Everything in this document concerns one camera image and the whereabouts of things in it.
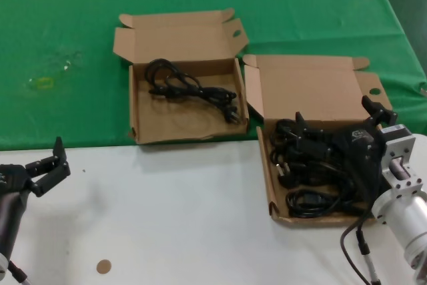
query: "cable bundle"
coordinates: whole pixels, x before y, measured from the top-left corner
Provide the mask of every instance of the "cable bundle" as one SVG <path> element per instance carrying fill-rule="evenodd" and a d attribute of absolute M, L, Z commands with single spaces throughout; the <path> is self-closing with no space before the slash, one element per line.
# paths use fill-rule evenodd
<path fill-rule="evenodd" d="M 293 189 L 299 185 L 318 187 L 333 186 L 336 194 L 319 192 L 307 188 L 290 191 L 286 195 L 289 215 L 297 218 L 316 218 L 332 212 L 360 216 L 364 210 L 355 206 L 360 202 L 353 179 L 343 169 L 344 159 L 331 144 L 332 135 L 323 133 L 304 135 L 296 133 L 296 123 L 290 119 L 277 122 L 270 136 L 273 150 L 270 161 L 279 171 L 280 184 Z M 302 145 L 313 146 L 313 153 L 303 151 Z M 327 150 L 324 159 L 314 156 L 317 147 Z"/>
<path fill-rule="evenodd" d="M 163 83 L 156 81 L 156 75 L 161 69 L 166 69 L 170 74 Z M 217 107 L 228 123 L 239 123 L 237 107 L 232 105 L 236 93 L 220 87 L 202 87 L 199 80 L 188 73 L 182 72 L 177 66 L 166 59 L 153 60 L 145 68 L 145 80 L 151 85 L 149 91 L 152 95 L 165 96 L 167 99 L 180 99 L 185 96 L 199 97 Z"/>

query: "white table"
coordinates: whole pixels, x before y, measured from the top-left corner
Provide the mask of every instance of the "white table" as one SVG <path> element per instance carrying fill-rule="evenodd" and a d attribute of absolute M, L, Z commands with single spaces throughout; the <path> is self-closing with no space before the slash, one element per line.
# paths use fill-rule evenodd
<path fill-rule="evenodd" d="M 427 137 L 412 167 L 427 172 Z M 1 152 L 26 164 L 50 150 Z M 12 255 L 33 285 L 361 284 L 344 228 L 289 228 L 268 216 L 257 141 L 68 149 L 71 176 L 30 196 Z M 412 270 L 386 226 L 367 227 L 384 285 Z M 367 275 L 352 233 L 347 246 Z M 96 271 L 108 259 L 111 272 Z M 4 285 L 16 284 L 6 276 Z"/>

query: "cardboard box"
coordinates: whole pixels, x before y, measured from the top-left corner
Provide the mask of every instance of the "cardboard box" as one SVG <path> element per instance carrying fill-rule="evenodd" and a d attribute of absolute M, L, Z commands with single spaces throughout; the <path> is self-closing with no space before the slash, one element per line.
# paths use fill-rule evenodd
<path fill-rule="evenodd" d="M 233 9 L 119 16 L 126 27 L 116 28 L 113 51 L 133 64 L 129 68 L 130 126 L 137 143 L 246 133 L 246 91 L 235 56 L 248 44 L 248 38 L 240 19 L 233 16 Z M 144 71 L 158 58 L 175 63 L 197 77 L 202 86 L 236 92 L 240 123 L 226 123 L 222 112 L 202 99 L 172 102 L 150 95 Z"/>
<path fill-rule="evenodd" d="M 391 109 L 378 76 L 357 71 L 369 66 L 369 60 L 303 55 L 245 55 L 243 60 L 248 103 L 264 117 L 264 129 L 258 127 L 257 133 L 270 216 L 290 223 L 353 220 L 354 217 L 340 213 L 312 219 L 289 217 L 285 202 L 288 190 L 279 184 L 276 167 L 269 159 L 269 137 L 279 119 L 295 119 L 297 111 L 309 125 L 321 129 L 364 121 L 368 113 L 362 107 L 363 95 Z M 328 191 L 327 186 L 320 189 Z"/>

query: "robotic arm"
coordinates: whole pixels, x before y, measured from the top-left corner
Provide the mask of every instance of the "robotic arm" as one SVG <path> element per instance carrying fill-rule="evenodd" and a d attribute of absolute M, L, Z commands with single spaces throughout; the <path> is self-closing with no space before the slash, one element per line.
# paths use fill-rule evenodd
<path fill-rule="evenodd" d="M 44 176 L 36 182 L 32 180 L 41 175 Z M 25 282 L 26 277 L 22 279 L 22 274 L 19 275 L 22 271 L 10 262 L 10 258 L 29 194 L 32 192 L 41 197 L 69 175 L 67 156 L 60 137 L 56 139 L 51 157 L 25 167 L 0 165 L 0 281 L 9 269 L 19 283 Z"/>
<path fill-rule="evenodd" d="M 364 96 L 362 105 L 370 117 L 337 133 L 334 143 L 345 154 L 365 202 L 374 200 L 375 219 L 403 247 L 407 263 L 416 270 L 416 284 L 427 284 L 427 194 L 422 178 L 410 167 L 415 137 L 404 125 L 395 125 L 397 114 L 380 103 Z M 379 128 L 381 123 L 391 126 Z"/>

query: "label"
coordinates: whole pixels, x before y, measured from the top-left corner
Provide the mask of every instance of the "label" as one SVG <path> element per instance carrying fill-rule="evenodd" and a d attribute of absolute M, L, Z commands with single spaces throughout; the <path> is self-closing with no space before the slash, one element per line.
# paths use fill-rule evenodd
<path fill-rule="evenodd" d="M 403 125 L 394 125 L 394 126 L 390 126 L 390 127 L 381 129 L 381 132 L 382 133 L 390 133 L 391 131 L 404 129 L 404 128 L 405 128 L 405 126 L 403 126 Z"/>
<path fill-rule="evenodd" d="M 368 132 L 366 130 L 364 130 L 364 129 L 362 129 L 362 130 L 355 130 L 355 131 L 352 132 L 352 142 L 356 141 L 356 140 L 358 140 L 360 138 L 363 138 L 363 137 L 371 137 L 371 135 L 368 134 Z"/>

